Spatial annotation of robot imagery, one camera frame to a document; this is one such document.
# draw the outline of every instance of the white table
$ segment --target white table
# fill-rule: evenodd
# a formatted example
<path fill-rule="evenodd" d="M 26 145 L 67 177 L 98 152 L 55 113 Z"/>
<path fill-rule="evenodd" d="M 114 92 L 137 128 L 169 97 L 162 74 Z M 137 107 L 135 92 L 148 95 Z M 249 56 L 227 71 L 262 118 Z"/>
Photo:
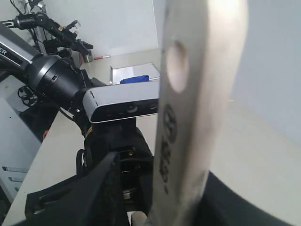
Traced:
<path fill-rule="evenodd" d="M 91 77 L 108 83 L 110 67 L 153 62 L 158 50 L 115 56 L 85 64 Z M 140 117 L 137 126 L 154 151 L 156 116 Z M 75 155 L 84 138 L 75 123 L 60 113 L 44 140 L 13 202 L 4 225 L 25 218 L 26 195 L 75 175 Z M 218 139 L 211 171 L 237 194 L 268 213 L 301 225 L 301 148 L 273 130 L 236 102 L 229 104 Z"/>

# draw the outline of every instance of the blue object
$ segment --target blue object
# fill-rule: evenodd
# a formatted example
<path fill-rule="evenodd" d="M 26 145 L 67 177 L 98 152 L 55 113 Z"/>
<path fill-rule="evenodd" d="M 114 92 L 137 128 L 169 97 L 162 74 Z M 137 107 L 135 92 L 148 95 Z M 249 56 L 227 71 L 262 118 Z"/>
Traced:
<path fill-rule="evenodd" d="M 144 82 L 144 81 L 150 81 L 150 77 L 148 75 L 142 75 L 142 76 L 132 77 L 128 79 L 123 79 L 120 81 L 120 83 L 126 84 L 126 83 L 135 83 L 135 82 Z"/>

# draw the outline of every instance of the table surface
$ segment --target table surface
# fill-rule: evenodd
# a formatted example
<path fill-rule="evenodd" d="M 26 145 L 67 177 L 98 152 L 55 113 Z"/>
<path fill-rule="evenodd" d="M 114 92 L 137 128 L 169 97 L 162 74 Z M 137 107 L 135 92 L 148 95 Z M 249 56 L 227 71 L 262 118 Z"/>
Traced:
<path fill-rule="evenodd" d="M 109 83 L 113 68 L 154 63 L 159 50 L 150 50 L 84 64 L 90 77 Z M 137 119 L 154 153 L 157 116 Z M 75 123 L 60 113 L 42 143 L 3 225 L 25 219 L 26 195 L 75 175 L 76 152 L 84 138 Z M 290 224 L 301 225 L 301 148 L 272 129 L 242 105 L 231 102 L 220 132 L 211 171 L 234 192 Z"/>

